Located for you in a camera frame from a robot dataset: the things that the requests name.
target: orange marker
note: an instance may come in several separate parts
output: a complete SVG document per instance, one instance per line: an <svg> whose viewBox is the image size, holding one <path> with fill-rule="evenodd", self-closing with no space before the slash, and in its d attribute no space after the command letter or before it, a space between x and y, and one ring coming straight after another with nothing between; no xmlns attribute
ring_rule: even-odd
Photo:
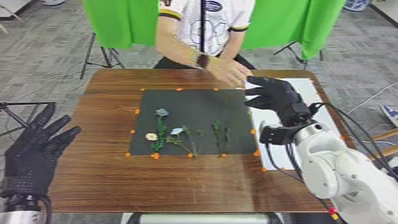
<svg viewBox="0 0 398 224"><path fill-rule="evenodd" d="M257 150L257 152L253 154L257 157L260 157L260 149Z"/></svg>
<svg viewBox="0 0 398 224"><path fill-rule="evenodd" d="M153 154L153 159L161 159L161 154L159 153Z"/></svg>

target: chair leg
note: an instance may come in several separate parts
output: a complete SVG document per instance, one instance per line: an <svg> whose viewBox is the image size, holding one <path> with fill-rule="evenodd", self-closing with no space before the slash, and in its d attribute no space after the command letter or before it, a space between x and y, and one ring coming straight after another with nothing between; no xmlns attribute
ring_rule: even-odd
<svg viewBox="0 0 398 224"><path fill-rule="evenodd" d="M397 135L398 135L398 128L393 131L388 131L386 133L383 133L381 135L377 135L374 137L374 140L376 141L381 141L381 140L384 140L386 138L390 138L390 137L393 137Z"/></svg>
<svg viewBox="0 0 398 224"><path fill-rule="evenodd" d="M6 30L6 27L2 24L0 24L0 30L4 31L6 34L10 34L10 31Z"/></svg>
<svg viewBox="0 0 398 224"><path fill-rule="evenodd" d="M10 12L10 14L17 17L18 20L22 20L22 17L13 13L13 11L10 10L10 8L0 5L0 8L4 8L4 10Z"/></svg>
<svg viewBox="0 0 398 224"><path fill-rule="evenodd" d="M393 146L392 148L388 148L388 149L383 150L384 157L395 155L397 153L398 153L398 146Z"/></svg>

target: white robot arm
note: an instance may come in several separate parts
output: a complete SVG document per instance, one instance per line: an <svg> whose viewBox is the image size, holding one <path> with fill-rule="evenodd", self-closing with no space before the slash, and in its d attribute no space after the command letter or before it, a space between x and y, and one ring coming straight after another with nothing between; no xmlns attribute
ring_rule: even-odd
<svg viewBox="0 0 398 224"><path fill-rule="evenodd" d="M377 169L365 154L347 147L326 125L312 119L319 105L326 104L308 107L287 81L264 77L249 77L248 81L258 87L246 90L246 95L257 96L246 105L276 111L283 123L280 128L262 128L260 141L267 150L271 144L297 145L303 167L296 168L312 193L333 200L349 224L398 224L398 178ZM388 162L379 162L398 177Z"/></svg>
<svg viewBox="0 0 398 224"><path fill-rule="evenodd" d="M296 134L303 178L315 196L331 199L349 224L398 223L398 183L326 125Z"/></svg>

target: green backdrop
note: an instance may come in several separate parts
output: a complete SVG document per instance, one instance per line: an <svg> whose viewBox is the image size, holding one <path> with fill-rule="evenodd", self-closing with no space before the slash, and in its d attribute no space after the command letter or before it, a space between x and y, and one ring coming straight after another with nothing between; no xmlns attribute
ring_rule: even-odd
<svg viewBox="0 0 398 224"><path fill-rule="evenodd" d="M102 46L153 46L159 0L84 0L84 5ZM345 0L258 0L244 49L299 41L310 60L324 48L344 5Z"/></svg>

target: floor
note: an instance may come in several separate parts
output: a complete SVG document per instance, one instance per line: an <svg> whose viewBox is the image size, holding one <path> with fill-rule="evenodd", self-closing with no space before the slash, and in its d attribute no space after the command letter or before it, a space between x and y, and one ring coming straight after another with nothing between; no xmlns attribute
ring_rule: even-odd
<svg viewBox="0 0 398 224"><path fill-rule="evenodd" d="M2 21L10 35L0 32L0 102L56 101L58 117L74 114L86 86L98 68L93 66L84 81L79 79L88 51L91 25L82 0L70 0L61 8L38 2L22 14L24 21ZM100 61L98 45L93 60ZM258 69L303 69L289 51L280 48L242 52ZM345 110L361 104L379 90L398 82L398 29L372 9L360 14L342 13L326 45L326 61L310 62L331 101ZM129 68L152 68L161 55L153 47L122 50ZM379 105L397 106L397 88L358 108L352 115L376 135L395 128ZM13 107L26 117L33 108ZM17 123L0 113L0 133ZM0 138L0 154L18 134ZM122 215L63 215L56 223L120 223Z"/></svg>

